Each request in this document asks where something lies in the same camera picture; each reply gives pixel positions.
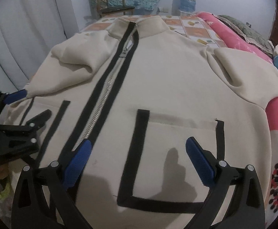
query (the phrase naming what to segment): wall switch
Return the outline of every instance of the wall switch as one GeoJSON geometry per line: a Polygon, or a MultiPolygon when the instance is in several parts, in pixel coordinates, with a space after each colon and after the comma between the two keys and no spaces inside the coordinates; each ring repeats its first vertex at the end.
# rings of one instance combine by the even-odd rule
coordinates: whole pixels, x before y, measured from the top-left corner
{"type": "Polygon", "coordinates": [[[158,12],[168,13],[169,8],[168,7],[158,7],[158,12]]]}
{"type": "Polygon", "coordinates": [[[168,13],[168,11],[169,11],[168,7],[162,8],[162,12],[163,12],[163,13],[168,13]]]}

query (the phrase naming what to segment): pink blanket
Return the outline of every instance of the pink blanket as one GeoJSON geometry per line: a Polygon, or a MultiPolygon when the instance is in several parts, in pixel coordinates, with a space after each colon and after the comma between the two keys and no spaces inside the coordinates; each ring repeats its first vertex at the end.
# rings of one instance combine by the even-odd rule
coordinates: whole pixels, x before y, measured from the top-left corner
{"type": "Polygon", "coordinates": [[[269,63],[273,63],[271,58],[254,45],[247,43],[240,36],[238,36],[232,29],[227,27],[220,20],[215,18],[212,14],[207,12],[201,12],[196,15],[202,18],[209,26],[217,33],[217,35],[226,43],[229,48],[238,49],[246,52],[251,52],[266,60],[269,63]]]}
{"type": "MultiPolygon", "coordinates": [[[[197,14],[226,43],[229,48],[252,52],[262,59],[272,63],[271,59],[257,47],[248,44],[232,29],[215,18],[212,14],[202,12],[197,14]]],[[[272,99],[265,109],[271,134],[271,175],[270,188],[265,201],[265,227],[267,228],[278,216],[278,97],[272,99]]]]}

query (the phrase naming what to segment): pillow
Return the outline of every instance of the pillow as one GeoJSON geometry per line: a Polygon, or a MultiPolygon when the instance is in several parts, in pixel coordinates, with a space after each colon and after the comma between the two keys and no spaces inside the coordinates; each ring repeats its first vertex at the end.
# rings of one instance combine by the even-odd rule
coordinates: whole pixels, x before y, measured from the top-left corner
{"type": "Polygon", "coordinates": [[[273,57],[273,50],[271,45],[263,38],[261,34],[253,30],[243,22],[228,16],[228,15],[219,15],[215,16],[221,20],[224,24],[234,30],[239,36],[241,36],[247,43],[256,46],[262,52],[267,54],[269,57],[273,57]]]}

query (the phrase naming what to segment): blue plastic container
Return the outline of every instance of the blue plastic container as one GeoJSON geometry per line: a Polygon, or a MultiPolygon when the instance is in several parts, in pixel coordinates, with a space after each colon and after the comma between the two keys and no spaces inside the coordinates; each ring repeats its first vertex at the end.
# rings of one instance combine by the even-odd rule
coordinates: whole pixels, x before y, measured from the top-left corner
{"type": "Polygon", "coordinates": [[[180,0],[179,11],[193,13],[195,11],[196,0],[180,0]]]}

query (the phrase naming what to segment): white curtain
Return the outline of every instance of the white curtain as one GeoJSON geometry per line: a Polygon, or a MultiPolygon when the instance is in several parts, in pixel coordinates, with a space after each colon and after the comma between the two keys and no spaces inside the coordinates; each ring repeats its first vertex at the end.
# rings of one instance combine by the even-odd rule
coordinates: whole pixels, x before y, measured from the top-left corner
{"type": "Polygon", "coordinates": [[[0,0],[0,90],[22,89],[64,40],[55,0],[0,0]]]}

